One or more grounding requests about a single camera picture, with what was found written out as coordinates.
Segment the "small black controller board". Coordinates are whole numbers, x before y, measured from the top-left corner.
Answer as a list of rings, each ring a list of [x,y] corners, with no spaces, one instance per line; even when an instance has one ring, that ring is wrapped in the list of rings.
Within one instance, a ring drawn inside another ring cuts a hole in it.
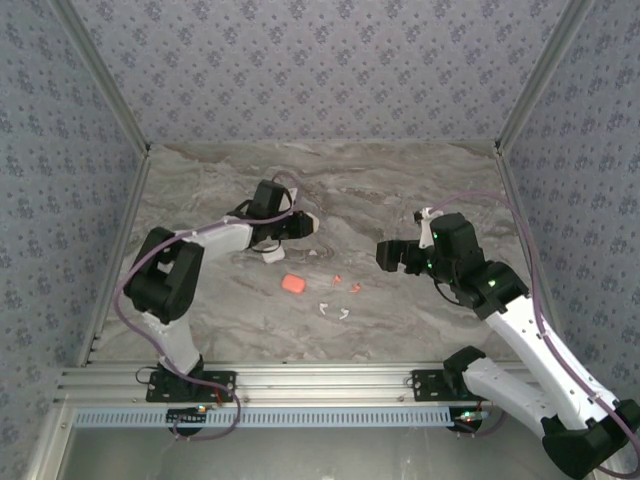
[[[206,420],[207,411],[201,407],[169,409],[165,415],[165,423],[176,437],[196,435],[204,428]]]
[[[488,411],[478,408],[451,407],[449,413],[453,424],[448,429],[465,435],[478,433],[482,423],[490,416]]]

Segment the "grey metal base panel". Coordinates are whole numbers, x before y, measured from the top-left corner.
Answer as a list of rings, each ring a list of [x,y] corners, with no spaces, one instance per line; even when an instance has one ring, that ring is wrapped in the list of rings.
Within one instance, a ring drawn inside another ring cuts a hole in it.
[[[516,421],[486,437],[448,427],[78,428],[48,422],[26,480],[571,480]]]

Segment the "aluminium side frame rail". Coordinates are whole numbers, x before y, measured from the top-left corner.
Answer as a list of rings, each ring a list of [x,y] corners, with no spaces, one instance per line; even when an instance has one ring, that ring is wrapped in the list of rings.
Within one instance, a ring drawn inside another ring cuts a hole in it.
[[[562,324],[558,322],[557,311],[550,296],[549,285],[544,275],[540,255],[535,245],[516,181],[511,172],[508,159],[500,149],[496,151],[496,160],[506,197],[519,217],[518,234],[523,252],[527,258],[531,280],[536,291],[535,296],[540,303],[543,316],[547,322],[555,329],[560,329]]]
[[[75,366],[84,368],[88,365],[94,341],[102,332],[103,323],[110,309],[112,294],[115,290],[126,245],[139,208],[140,199],[150,168],[149,153],[145,151],[133,179],[120,221],[114,244],[106,264],[106,271],[97,292],[96,302],[86,325],[87,330],[79,350]]]

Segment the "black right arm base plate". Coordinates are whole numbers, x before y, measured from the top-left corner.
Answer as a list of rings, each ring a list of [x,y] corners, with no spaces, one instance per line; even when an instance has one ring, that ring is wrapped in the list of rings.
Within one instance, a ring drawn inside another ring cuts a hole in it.
[[[468,390],[460,374],[449,373],[444,369],[413,370],[410,378],[409,385],[416,402],[481,400],[481,397]]]

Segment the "aluminium corner frame post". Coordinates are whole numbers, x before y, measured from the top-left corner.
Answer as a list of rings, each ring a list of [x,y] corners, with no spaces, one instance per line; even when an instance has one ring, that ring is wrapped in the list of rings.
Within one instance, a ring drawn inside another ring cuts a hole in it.
[[[89,30],[71,0],[47,0],[63,30],[69,38],[94,83],[122,128],[134,149],[143,157],[147,156],[149,144],[135,120],[134,114],[100,55]]]
[[[498,156],[504,157],[512,148],[594,4],[595,0],[567,0],[495,140]]]

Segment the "aluminium front mounting rail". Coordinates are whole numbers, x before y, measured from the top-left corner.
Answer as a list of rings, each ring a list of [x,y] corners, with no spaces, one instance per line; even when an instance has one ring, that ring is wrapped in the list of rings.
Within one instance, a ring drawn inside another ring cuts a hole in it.
[[[210,362],[237,373],[236,392],[248,406],[395,406],[414,401],[410,373],[433,362]],[[132,362],[94,362],[62,371],[53,399],[77,406],[140,405],[149,373]]]

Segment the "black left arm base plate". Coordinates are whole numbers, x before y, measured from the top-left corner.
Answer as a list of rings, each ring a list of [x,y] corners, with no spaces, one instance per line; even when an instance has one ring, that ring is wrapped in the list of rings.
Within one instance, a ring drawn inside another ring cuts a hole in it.
[[[234,371],[202,371],[199,378],[217,387],[186,381],[164,369],[155,370],[147,380],[145,400],[149,403],[232,403],[229,390],[235,390]]]

